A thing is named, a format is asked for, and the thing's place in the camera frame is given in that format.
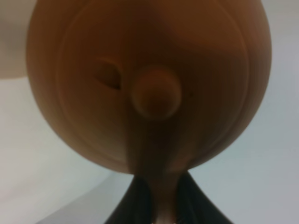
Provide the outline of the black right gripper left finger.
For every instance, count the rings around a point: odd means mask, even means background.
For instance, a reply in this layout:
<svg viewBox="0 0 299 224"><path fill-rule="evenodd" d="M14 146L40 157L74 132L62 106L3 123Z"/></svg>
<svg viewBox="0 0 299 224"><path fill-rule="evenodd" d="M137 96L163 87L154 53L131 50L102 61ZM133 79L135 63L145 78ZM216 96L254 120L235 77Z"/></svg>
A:
<svg viewBox="0 0 299 224"><path fill-rule="evenodd" d="M151 224L153 221L151 191L142 178L134 176L124 197L105 224Z"/></svg>

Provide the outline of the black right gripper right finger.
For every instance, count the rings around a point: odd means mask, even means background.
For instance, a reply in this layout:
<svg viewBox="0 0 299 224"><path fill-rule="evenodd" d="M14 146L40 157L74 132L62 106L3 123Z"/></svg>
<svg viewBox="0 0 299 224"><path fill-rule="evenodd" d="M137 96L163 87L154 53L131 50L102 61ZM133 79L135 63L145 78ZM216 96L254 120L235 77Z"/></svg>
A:
<svg viewBox="0 0 299 224"><path fill-rule="evenodd" d="M189 172L179 179L176 209L177 224L231 224L201 191Z"/></svg>

